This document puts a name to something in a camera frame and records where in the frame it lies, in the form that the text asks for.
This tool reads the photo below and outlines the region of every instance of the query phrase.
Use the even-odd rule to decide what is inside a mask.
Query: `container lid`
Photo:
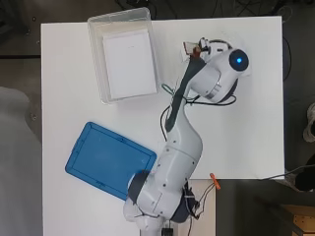
[[[156,159],[153,151],[89,122],[72,150],[66,172],[126,200],[131,177],[150,171]]]

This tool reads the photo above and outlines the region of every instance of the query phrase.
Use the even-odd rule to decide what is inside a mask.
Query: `gray floor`
[[[164,0],[154,1],[157,19],[173,19]],[[180,19],[208,18],[213,14],[215,1],[171,0]],[[273,6],[273,0],[265,0],[261,13]],[[51,22],[82,22],[89,17],[119,11],[114,0],[20,0],[23,19],[30,27],[30,35],[13,34],[0,44],[0,54],[40,54],[40,24]],[[259,4],[251,6],[257,12]],[[305,164],[315,153],[315,144],[302,140],[306,126],[306,109],[315,101],[315,9],[314,6],[295,4],[293,15],[283,24],[283,35],[289,41],[292,69],[283,83],[284,91],[284,140],[285,167],[295,168]],[[219,1],[215,17],[232,17],[241,8],[232,0]],[[251,16],[244,11],[241,16]],[[284,72],[287,71],[287,48],[284,48]],[[28,124],[41,140],[40,108],[40,60],[0,60],[0,86],[23,91],[31,100],[27,114]],[[314,194],[300,194],[276,182],[221,181],[222,190],[217,197],[217,235],[291,235],[277,220],[270,216],[257,202],[259,196],[281,204],[315,206]]]

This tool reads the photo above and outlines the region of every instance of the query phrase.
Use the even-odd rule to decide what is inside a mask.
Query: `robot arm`
[[[185,195],[193,194],[184,194],[183,187],[198,164],[203,143],[184,110],[190,89],[212,102],[222,102],[233,94],[237,78],[247,67],[248,57],[239,49],[228,49],[209,63],[191,57],[165,122],[167,143],[157,170],[137,173],[128,186],[124,215],[137,222],[142,235],[159,235],[166,220],[184,222],[192,213]],[[196,203],[194,198],[189,201],[189,205]]]

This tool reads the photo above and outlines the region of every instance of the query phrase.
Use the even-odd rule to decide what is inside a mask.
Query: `orange object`
[[[220,186],[218,180],[216,179],[215,174],[214,174],[214,173],[211,173],[211,174],[210,174],[210,177],[213,179],[214,184],[215,184],[217,190],[220,190],[220,189],[221,189],[221,186]]]

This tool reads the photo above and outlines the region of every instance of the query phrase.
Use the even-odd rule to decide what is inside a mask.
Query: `transparent plastic bin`
[[[104,50],[103,41],[105,37],[115,37],[121,33],[128,33],[133,31],[147,30],[150,39],[150,47],[152,50],[152,60],[154,68],[154,78],[156,91],[158,92],[158,64],[156,58],[156,50],[154,44],[154,34],[151,23],[150,12],[147,8],[139,8],[135,10],[128,10],[124,12],[112,13],[99,17],[88,19],[88,26],[90,31],[91,45],[94,57],[95,73],[98,81],[98,88],[100,99],[103,103],[111,103],[120,99],[125,99],[133,96],[114,97],[110,89],[110,82],[108,79],[108,71],[106,69],[106,51]]]

